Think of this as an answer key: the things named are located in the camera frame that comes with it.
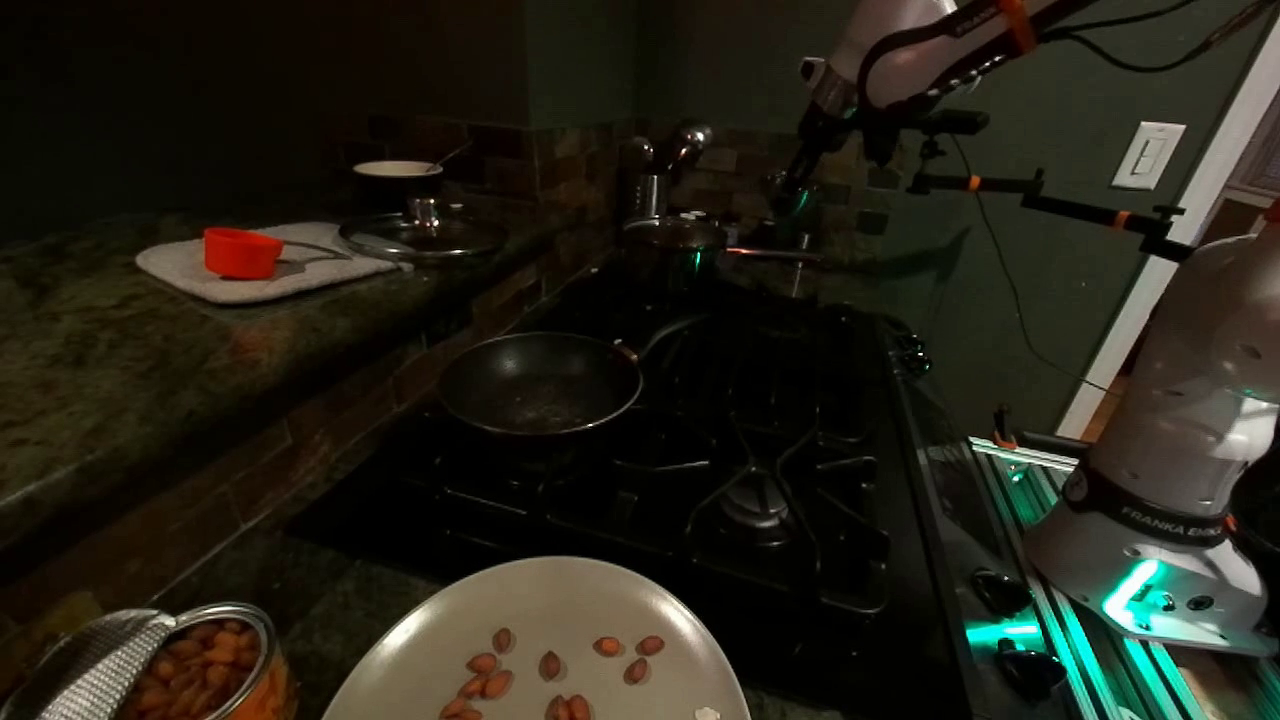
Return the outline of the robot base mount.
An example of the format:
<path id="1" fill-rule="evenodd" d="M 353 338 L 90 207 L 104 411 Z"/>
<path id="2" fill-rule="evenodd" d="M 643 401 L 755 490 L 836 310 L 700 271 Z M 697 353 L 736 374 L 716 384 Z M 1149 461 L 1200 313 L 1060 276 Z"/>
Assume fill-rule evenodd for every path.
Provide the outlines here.
<path id="1" fill-rule="evenodd" d="M 1280 653 L 1265 578 L 1233 546 L 1225 511 L 1168 511 L 1081 463 L 1057 508 L 1028 528 L 1025 555 L 1122 635 L 1227 658 Z"/>

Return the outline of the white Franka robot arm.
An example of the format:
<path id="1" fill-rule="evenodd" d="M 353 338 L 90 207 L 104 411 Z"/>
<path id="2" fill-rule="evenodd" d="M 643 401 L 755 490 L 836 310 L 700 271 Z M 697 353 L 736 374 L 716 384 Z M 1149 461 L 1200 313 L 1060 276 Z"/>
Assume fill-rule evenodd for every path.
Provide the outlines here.
<path id="1" fill-rule="evenodd" d="M 1076 39 L 1073 14 L 1087 3 L 854 0 L 809 80 L 799 149 L 777 182 L 771 211 L 793 222 L 814 166 L 851 133 L 885 159 L 895 133 L 923 124 L 946 94 L 1034 45 Z M 1076 508 L 1215 546 L 1234 480 L 1276 433 L 1276 232 L 1186 250 L 1155 223 L 1145 253 L 1175 262 L 1175 276 L 1149 321 L 1130 390 L 1081 468 Z"/>

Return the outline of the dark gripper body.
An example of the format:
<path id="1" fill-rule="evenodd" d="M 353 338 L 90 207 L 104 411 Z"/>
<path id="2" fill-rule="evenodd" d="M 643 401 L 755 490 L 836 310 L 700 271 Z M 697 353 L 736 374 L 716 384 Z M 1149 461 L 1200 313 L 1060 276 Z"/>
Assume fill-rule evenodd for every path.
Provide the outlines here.
<path id="1" fill-rule="evenodd" d="M 802 112 L 794 128 L 794 153 L 768 193 L 768 232 L 785 242 L 812 222 L 812 184 L 823 155 L 841 153 L 854 133 L 851 117 Z"/>

